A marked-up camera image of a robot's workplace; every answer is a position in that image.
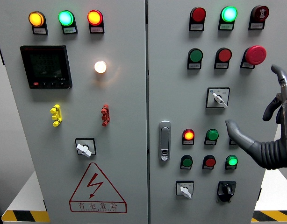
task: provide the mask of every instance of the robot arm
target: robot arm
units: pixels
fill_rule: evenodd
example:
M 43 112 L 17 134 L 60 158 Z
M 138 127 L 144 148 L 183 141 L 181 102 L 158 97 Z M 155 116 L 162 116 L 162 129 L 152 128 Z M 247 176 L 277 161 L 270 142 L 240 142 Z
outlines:
M 273 112 L 281 106 L 276 122 L 281 124 L 281 137 L 271 142 L 259 142 L 241 132 L 238 124 L 227 120 L 229 137 L 238 144 L 254 161 L 266 169 L 287 167 L 287 75 L 278 66 L 272 65 L 271 70 L 277 74 L 281 93 L 268 105 L 263 120 L 271 119 Z

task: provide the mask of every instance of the red terminal connector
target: red terminal connector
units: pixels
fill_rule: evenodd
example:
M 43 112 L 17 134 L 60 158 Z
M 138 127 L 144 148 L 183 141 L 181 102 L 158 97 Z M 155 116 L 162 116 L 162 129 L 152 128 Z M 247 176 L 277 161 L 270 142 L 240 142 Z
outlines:
M 102 126 L 106 127 L 110 122 L 109 107 L 107 104 L 103 105 L 101 114 L 102 114 L 102 120 L 103 120 Z

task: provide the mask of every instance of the green indicator light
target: green indicator light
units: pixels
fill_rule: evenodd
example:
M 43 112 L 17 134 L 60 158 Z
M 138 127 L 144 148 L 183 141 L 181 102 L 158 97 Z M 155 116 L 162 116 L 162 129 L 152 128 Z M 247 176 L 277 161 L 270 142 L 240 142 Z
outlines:
M 229 156 L 227 157 L 227 163 L 228 163 L 230 166 L 235 166 L 235 165 L 237 165 L 237 163 L 238 163 L 238 158 L 237 158 L 237 156 L 235 156 L 235 155 L 229 155 Z
M 184 167 L 189 167 L 193 164 L 191 159 L 184 159 L 182 163 Z
M 200 50 L 193 50 L 190 53 L 190 60 L 193 62 L 199 62 L 203 58 L 203 54 Z
M 58 14 L 58 20 L 63 26 L 70 26 L 74 21 L 73 14 L 69 11 L 62 11 Z
M 215 129 L 211 129 L 209 131 L 207 131 L 207 134 L 206 134 L 207 138 L 211 141 L 215 141 L 218 139 L 218 131 L 215 130 Z
M 233 6 L 225 7 L 222 10 L 222 19 L 225 22 L 233 22 L 237 18 L 237 9 Z

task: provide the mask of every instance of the high voltage warning triangle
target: high voltage warning triangle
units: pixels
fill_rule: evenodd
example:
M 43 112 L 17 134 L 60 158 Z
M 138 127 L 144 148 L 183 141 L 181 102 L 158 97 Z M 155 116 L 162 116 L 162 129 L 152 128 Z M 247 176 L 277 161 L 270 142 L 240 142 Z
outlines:
M 69 203 L 72 212 L 127 213 L 127 203 L 94 162 L 88 165 Z

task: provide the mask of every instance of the yellow black hazard stripe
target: yellow black hazard stripe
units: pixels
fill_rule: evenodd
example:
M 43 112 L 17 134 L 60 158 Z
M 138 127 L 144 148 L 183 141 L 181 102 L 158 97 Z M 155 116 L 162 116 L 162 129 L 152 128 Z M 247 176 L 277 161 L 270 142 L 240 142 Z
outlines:
M 18 221 L 18 222 L 41 222 L 49 223 L 50 219 L 46 211 L 21 211 L 7 210 L 3 216 L 3 221 Z
M 252 222 L 287 222 L 287 211 L 254 211 Z

